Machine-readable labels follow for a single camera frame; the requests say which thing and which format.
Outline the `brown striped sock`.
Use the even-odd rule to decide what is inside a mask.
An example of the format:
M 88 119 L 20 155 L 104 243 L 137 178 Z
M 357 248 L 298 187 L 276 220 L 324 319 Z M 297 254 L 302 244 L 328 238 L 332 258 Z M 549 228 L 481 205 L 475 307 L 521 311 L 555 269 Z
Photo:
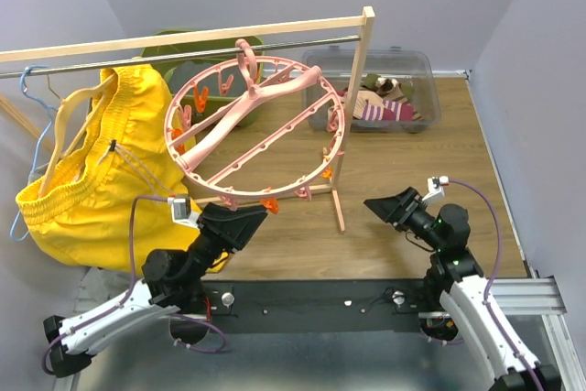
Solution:
M 414 87 L 410 83 L 377 74 L 368 74 L 361 87 L 390 100 L 409 99 L 414 92 Z

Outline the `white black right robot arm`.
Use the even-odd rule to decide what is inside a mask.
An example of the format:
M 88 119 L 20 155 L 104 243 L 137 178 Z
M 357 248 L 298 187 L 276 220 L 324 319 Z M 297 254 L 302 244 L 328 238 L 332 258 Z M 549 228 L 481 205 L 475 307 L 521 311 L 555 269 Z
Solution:
M 447 203 L 431 215 L 430 198 L 409 187 L 395 196 L 367 199 L 364 205 L 384 223 L 429 246 L 422 301 L 432 310 L 447 312 L 487 390 L 560 390 L 557 368 L 531 352 L 494 299 L 494 281 L 484 275 L 468 246 L 467 210 Z

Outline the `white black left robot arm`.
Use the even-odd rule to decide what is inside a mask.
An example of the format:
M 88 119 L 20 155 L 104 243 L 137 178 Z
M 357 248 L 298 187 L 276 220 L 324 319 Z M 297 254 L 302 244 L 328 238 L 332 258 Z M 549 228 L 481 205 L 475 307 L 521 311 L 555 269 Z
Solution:
M 173 223 L 197 230 L 198 236 L 185 250 L 155 249 L 142 266 L 132 264 L 128 289 L 103 304 L 70 318 L 46 318 L 49 346 L 41 360 L 46 374 L 79 373 L 114 339 L 141 324 L 167 316 L 183 319 L 201 304 L 209 312 L 202 277 L 223 255 L 243 250 L 268 215 L 261 204 L 231 210 L 210 203 L 195 212 L 186 194 L 151 200 L 166 204 Z

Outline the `pink round clip hanger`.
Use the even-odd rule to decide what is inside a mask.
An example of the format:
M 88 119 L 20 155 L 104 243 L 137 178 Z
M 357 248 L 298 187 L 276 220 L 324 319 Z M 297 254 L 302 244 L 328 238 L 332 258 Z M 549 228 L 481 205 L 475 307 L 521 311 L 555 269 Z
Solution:
M 198 72 L 172 98 L 164 128 L 172 160 L 188 183 L 206 191 L 202 202 L 231 210 L 332 192 L 347 143 L 338 93 L 317 66 L 259 55 L 243 38 L 234 49 L 233 57 Z M 304 107 L 302 92 L 318 85 L 325 94 Z M 309 117 L 329 101 L 336 127 L 311 129 Z

